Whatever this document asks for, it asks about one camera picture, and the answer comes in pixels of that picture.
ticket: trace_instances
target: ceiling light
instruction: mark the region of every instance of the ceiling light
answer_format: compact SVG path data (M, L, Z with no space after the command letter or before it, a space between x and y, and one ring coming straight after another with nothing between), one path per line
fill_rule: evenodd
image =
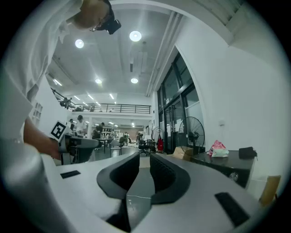
M132 31L129 34L129 38L134 42L139 41L141 39L141 33L139 31Z
M98 84L102 83L102 81L100 79L95 79L95 82L98 83Z
M80 39L77 39L76 42L75 42L75 46L79 49L83 48L84 47L84 42Z
M132 82L132 83L137 83L138 80L137 80L136 78L132 78L132 79L131 79L131 82Z
M54 79L54 81L55 81L57 84L59 84L60 86L62 86L62 85L60 84L60 82L57 81L56 79Z

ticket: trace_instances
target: glass door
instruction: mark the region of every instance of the glass door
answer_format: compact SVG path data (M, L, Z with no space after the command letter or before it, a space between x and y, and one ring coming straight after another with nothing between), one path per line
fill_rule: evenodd
M183 105L178 99L164 110L165 113L165 152L168 154L174 153L174 150L179 145L179 129L184 119Z
M183 106L181 101L178 101L172 105L172 112L173 112L173 147L174 149L176 147L180 146L179 142L179 129L180 125L184 119L184 112L183 112Z
M173 127L172 127L172 109L171 106L168 107L166 110L164 110L165 113L165 152L167 154L172 154L173 148L172 148L172 132L173 132Z

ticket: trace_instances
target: red bag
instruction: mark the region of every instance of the red bag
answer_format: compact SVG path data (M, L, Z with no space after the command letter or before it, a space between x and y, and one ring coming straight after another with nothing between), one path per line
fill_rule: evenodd
M161 138L161 136L159 135L158 138L158 151L162 152L164 150L164 143L163 140Z

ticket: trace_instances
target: balcony railing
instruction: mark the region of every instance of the balcony railing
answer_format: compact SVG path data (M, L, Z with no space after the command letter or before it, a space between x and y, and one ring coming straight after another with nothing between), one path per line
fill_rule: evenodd
M56 99L62 103L64 97L52 89ZM149 105L132 105L132 104L75 104L70 102L68 109L71 111L87 111L87 112L119 112L119 113L142 113L150 114L151 107Z
M60 93L58 93L56 90L52 89L55 98L57 99L57 101L62 104L62 102L64 101L65 97L63 97ZM73 111L75 109L75 103L73 103L72 101L68 104L68 106L66 106L66 108L68 108L68 110Z

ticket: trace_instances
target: plastic bag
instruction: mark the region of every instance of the plastic bag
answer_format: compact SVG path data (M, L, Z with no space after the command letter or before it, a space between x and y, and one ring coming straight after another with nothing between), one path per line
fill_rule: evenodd
M226 147L220 141L216 140L207 154L212 157L226 157L229 151L226 150Z

